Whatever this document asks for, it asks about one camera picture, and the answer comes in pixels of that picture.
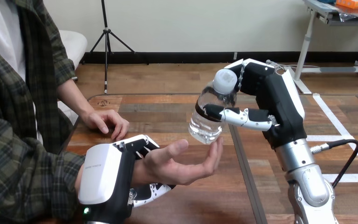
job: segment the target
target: plastic water bottle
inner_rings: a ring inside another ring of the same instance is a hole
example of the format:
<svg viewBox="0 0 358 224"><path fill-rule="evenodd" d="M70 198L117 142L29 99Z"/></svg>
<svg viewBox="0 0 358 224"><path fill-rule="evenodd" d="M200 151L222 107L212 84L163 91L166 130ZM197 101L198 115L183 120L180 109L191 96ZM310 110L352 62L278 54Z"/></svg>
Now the plastic water bottle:
<svg viewBox="0 0 358 224"><path fill-rule="evenodd" d="M219 70L213 81L209 82L200 94L196 103L203 110L207 104L215 104L223 107L235 106L237 94L234 87L237 83L236 74L228 69ZM204 118L196 110L189 124L189 133L204 144L214 142L225 125L225 122L215 122Z"/></svg>

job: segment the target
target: human hand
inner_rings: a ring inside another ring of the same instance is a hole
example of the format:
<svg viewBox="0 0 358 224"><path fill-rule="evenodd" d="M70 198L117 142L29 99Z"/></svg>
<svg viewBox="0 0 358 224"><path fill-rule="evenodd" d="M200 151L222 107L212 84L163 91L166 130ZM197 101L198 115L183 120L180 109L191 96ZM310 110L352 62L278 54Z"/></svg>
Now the human hand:
<svg viewBox="0 0 358 224"><path fill-rule="evenodd" d="M189 185L198 179L213 175L223 152L223 138L219 137L210 145L207 157L201 164L183 165L173 160L187 149L188 142L179 140L165 148L150 151L144 159L135 162L132 185Z"/></svg>
<svg viewBox="0 0 358 224"><path fill-rule="evenodd" d="M127 134L130 123L123 119L114 110L92 111L82 117L82 120L91 129L98 128L102 133L109 132L108 126L115 126L112 140L121 140Z"/></svg>

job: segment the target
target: person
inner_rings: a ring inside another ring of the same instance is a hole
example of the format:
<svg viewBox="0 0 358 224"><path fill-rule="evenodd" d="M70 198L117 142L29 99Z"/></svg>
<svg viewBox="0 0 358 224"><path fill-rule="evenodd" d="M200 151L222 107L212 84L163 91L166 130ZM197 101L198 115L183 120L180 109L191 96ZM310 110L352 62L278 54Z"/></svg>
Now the person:
<svg viewBox="0 0 358 224"><path fill-rule="evenodd" d="M0 0L0 224L41 215L71 219L84 156L65 151L71 123L57 99L83 122L112 140L125 137L129 122L113 110L95 111L71 79L74 65L42 0ZM132 184L188 185L213 175L223 150L219 138L197 165L173 158L186 140L153 150L136 162Z"/></svg>

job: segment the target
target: tripod leg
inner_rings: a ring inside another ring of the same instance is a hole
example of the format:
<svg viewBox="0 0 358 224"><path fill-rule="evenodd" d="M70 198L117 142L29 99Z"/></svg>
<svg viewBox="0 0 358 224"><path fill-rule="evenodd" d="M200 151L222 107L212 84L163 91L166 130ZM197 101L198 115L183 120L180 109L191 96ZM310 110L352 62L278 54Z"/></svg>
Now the tripod leg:
<svg viewBox="0 0 358 224"><path fill-rule="evenodd" d="M120 41L120 43L122 43L126 48L128 48L132 53L135 54L135 51L133 49L131 49L127 44L125 44L122 40L120 40L120 38L118 38L114 33L112 33L112 31L109 32L110 34L112 34L112 36L114 36L118 41ZM149 61L147 60L146 57L144 57L142 54L141 58L146 62L147 65L149 65Z"/></svg>
<svg viewBox="0 0 358 224"><path fill-rule="evenodd" d="M105 94L108 93L108 36L105 36Z"/></svg>
<svg viewBox="0 0 358 224"><path fill-rule="evenodd" d="M126 48L128 48L132 53L135 53L135 51L133 49L131 49L127 44L125 44L122 40L120 40L120 38L118 38L114 33L112 33L112 31L109 32L110 34L112 34L112 36L114 36L118 41L120 41L120 43L122 43Z"/></svg>
<svg viewBox="0 0 358 224"><path fill-rule="evenodd" d="M110 49L110 39L109 39L109 34L108 34L108 52L109 52L109 55L112 54L112 51Z"/></svg>
<svg viewBox="0 0 358 224"><path fill-rule="evenodd" d="M109 57L112 55L112 51L110 50L110 39L109 39L109 34L106 34L106 36L108 37L108 62L110 62Z"/></svg>
<svg viewBox="0 0 358 224"><path fill-rule="evenodd" d="M94 51L95 47L96 47L96 46L98 45L98 43L101 41L101 39L102 39L102 37L103 37L104 34L105 34L105 33L102 33L102 35L99 37L98 41L95 43L95 45L94 45L93 48L91 49L90 53L92 53L92 52Z"/></svg>

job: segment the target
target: white bottle cap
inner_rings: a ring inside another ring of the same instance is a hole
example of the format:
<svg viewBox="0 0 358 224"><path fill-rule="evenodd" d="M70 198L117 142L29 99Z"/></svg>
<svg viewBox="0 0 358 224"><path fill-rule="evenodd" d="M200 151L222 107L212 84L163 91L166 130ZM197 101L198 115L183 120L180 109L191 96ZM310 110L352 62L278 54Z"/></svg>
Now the white bottle cap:
<svg viewBox="0 0 358 224"><path fill-rule="evenodd" d="M213 88L221 94L229 94L237 84L237 75L230 69L221 69L217 71L213 79Z"/></svg>

